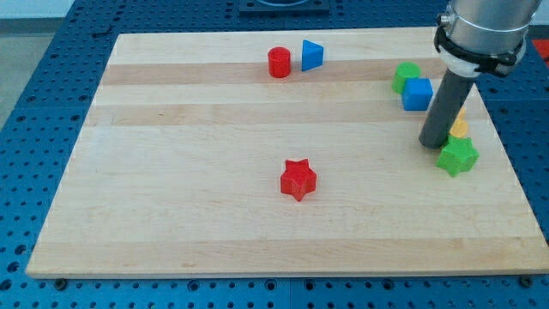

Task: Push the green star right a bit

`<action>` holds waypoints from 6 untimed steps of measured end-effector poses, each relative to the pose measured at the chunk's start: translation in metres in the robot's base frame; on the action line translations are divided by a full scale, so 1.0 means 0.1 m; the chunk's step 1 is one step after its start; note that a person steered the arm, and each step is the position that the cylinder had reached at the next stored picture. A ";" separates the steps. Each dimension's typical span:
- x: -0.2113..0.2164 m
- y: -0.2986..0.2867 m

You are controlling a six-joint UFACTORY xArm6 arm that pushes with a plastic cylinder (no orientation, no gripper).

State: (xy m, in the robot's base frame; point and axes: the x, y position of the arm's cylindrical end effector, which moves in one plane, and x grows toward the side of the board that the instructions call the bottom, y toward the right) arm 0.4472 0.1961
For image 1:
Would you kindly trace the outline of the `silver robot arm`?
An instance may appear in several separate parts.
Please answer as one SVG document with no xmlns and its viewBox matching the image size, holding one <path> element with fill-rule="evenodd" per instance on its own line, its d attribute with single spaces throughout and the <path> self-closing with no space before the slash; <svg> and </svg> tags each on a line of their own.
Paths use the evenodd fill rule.
<svg viewBox="0 0 549 309">
<path fill-rule="evenodd" d="M 451 0 L 437 17 L 434 46 L 450 72 L 505 77 L 521 62 L 541 0 Z"/>
</svg>

